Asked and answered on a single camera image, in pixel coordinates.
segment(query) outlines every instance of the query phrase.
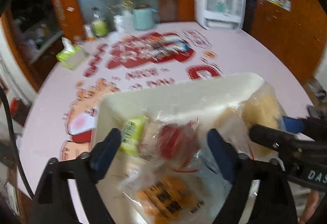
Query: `pink table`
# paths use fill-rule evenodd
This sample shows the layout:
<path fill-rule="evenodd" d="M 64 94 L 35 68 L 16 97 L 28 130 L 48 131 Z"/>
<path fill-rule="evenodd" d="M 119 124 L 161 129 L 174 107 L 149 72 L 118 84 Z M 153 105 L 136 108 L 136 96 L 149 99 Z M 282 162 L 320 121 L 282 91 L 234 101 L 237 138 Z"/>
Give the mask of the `pink table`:
<path fill-rule="evenodd" d="M 165 38 L 178 35 L 191 50 L 156 63 L 142 48 L 149 40 L 143 36 L 151 33 Z M 120 44 L 116 43 L 123 35 L 116 32 L 86 42 L 84 48 L 91 53 L 87 61 L 75 71 L 57 64 L 48 76 L 30 111 L 20 149 L 33 191 L 51 157 L 71 159 L 89 149 L 97 105 L 105 93 L 253 72 L 274 87 L 288 116 L 304 117 L 307 104 L 312 104 L 287 67 L 242 30 L 205 30 L 195 22 L 179 22 L 133 35 Z M 20 177 L 18 186 L 26 193 Z"/>

